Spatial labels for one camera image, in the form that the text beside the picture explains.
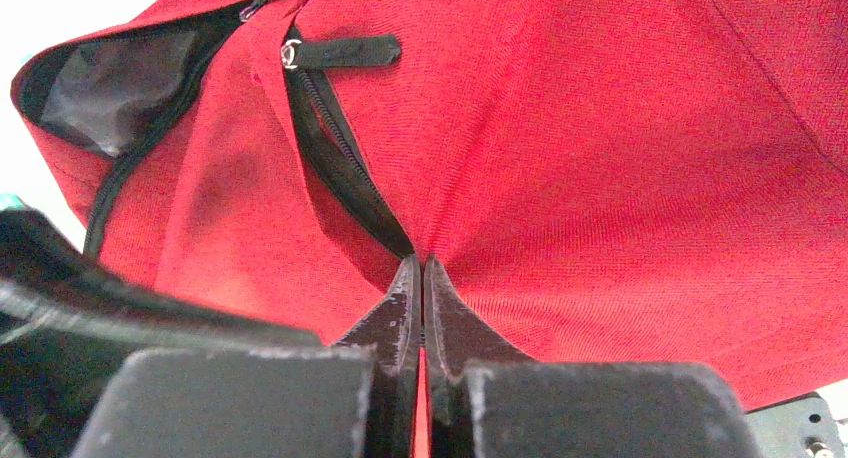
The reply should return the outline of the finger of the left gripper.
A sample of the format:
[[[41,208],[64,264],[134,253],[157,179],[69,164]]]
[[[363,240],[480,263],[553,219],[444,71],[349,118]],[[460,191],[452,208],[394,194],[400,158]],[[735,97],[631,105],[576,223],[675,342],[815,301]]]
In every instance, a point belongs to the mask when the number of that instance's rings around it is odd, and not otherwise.
[[[138,287],[79,253],[39,211],[1,213],[1,453],[67,457],[133,352],[312,346],[309,331]]]

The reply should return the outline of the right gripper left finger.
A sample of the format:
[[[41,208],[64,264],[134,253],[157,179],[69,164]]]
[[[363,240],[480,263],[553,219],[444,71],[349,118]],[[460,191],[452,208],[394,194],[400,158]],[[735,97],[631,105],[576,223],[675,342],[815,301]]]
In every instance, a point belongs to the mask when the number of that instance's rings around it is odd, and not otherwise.
[[[420,268],[331,347],[131,354],[77,457],[407,457],[415,434]]]

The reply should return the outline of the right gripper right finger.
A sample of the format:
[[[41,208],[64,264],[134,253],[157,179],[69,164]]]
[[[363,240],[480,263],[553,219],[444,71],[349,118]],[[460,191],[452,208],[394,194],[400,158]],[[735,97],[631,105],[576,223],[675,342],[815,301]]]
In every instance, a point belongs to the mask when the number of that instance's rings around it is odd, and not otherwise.
[[[435,457],[756,457],[728,385],[694,363],[543,363],[423,272]]]

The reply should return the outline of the teal white tube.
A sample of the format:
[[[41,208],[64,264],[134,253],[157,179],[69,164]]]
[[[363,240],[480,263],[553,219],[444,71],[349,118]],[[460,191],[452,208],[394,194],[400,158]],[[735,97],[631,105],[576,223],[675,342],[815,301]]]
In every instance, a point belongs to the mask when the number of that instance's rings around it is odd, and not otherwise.
[[[1,194],[0,195],[0,210],[15,210],[15,209],[25,209],[26,204],[21,200],[21,198],[15,194]]]

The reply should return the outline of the red student backpack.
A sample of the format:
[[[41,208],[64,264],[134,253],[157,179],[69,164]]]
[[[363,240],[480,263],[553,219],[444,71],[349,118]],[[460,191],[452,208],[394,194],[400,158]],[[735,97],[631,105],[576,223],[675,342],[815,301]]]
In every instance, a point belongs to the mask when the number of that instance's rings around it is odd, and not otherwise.
[[[429,258],[539,362],[847,376],[847,0],[157,0],[11,100],[79,253],[318,339],[152,348],[331,347],[415,257],[409,456]]]

